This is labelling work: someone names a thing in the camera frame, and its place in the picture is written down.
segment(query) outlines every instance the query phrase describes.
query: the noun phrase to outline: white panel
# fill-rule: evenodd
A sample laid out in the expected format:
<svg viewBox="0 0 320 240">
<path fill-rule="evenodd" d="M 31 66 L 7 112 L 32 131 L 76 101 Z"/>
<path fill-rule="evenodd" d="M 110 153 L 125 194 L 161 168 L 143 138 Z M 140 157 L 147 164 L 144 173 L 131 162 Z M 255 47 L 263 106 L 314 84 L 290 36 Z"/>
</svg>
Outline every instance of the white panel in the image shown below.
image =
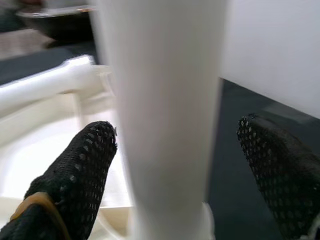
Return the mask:
<svg viewBox="0 0 320 240">
<path fill-rule="evenodd" d="M 320 118 L 320 1 L 232 0 L 221 76 Z"/>
</svg>

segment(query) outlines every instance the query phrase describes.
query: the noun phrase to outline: white plastic tray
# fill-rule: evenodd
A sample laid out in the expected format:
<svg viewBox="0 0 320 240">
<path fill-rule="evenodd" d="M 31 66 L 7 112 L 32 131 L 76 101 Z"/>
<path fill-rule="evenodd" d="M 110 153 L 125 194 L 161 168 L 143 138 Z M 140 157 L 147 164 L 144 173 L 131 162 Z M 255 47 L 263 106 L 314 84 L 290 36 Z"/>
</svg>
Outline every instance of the white plastic tray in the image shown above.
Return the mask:
<svg viewBox="0 0 320 240">
<path fill-rule="evenodd" d="M 110 80 L 105 74 L 102 77 Z M 43 174 L 85 125 L 102 120 L 119 129 L 108 81 L 82 92 L 34 102 L 0 118 L 0 228 L 23 199 L 31 181 Z M 118 145 L 101 202 L 103 210 L 90 239 L 122 239 L 126 232 L 132 201 L 123 151 Z"/>
</svg>

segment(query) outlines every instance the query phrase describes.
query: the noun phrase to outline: dark gray floor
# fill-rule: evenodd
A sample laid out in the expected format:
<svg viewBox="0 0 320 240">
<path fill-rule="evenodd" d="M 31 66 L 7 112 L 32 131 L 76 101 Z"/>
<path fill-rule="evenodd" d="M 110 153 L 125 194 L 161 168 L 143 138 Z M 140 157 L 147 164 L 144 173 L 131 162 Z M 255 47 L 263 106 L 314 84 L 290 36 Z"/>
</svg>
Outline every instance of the dark gray floor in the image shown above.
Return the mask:
<svg viewBox="0 0 320 240">
<path fill-rule="evenodd" d="M 93 55 L 99 62 L 93 42 L 57 47 L 0 61 L 0 85 L 53 68 L 81 54 Z M 318 154 L 320 121 L 227 80 L 223 83 L 208 195 L 215 217 L 216 239 L 280 240 L 276 223 L 256 187 L 237 142 L 238 120 L 249 113 L 263 113 Z"/>
</svg>

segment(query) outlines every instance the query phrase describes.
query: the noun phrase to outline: white surface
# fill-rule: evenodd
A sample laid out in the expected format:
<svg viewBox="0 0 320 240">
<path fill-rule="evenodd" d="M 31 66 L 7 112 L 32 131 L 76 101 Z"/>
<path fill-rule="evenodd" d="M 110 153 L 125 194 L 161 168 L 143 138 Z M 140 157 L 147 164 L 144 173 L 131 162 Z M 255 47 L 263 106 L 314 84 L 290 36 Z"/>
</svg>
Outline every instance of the white surface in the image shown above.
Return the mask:
<svg viewBox="0 0 320 240">
<path fill-rule="evenodd" d="M 0 85 L 0 117 L 9 110 L 56 94 L 86 89 L 100 82 L 92 56 L 81 55 L 60 66 Z"/>
<path fill-rule="evenodd" d="M 92 95 L 92 89 L 99 93 Z M 86 124 L 109 121 L 119 128 L 112 94 L 103 92 L 101 84 L 92 89 L 43 99 L 0 118 L 0 200 L 21 200 L 31 181 L 43 174 Z M 101 203 L 111 208 L 132 205 L 119 137 L 117 142 L 120 147 L 109 169 Z M 0 212 L 6 207 L 0 205 Z"/>
<path fill-rule="evenodd" d="M 231 0 L 221 76 L 320 118 L 319 13 L 319 0 Z"/>
<path fill-rule="evenodd" d="M 208 240 L 225 0 L 95 0 L 136 211 L 133 240 Z"/>
</svg>

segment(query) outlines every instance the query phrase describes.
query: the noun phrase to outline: white cylindrical pipe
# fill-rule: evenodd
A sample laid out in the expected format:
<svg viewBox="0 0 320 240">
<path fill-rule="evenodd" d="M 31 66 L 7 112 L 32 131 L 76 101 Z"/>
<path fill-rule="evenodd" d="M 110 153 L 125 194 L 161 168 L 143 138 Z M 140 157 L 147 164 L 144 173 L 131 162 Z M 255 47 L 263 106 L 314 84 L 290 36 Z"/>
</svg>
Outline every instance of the white cylindrical pipe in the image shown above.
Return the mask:
<svg viewBox="0 0 320 240">
<path fill-rule="evenodd" d="M 203 200 L 227 1 L 94 2 L 136 206 L 131 237 L 208 240 Z"/>
<path fill-rule="evenodd" d="M 55 94 L 84 89 L 97 79 L 94 60 L 82 55 L 60 66 L 0 86 L 0 116 L 23 104 Z"/>
</svg>

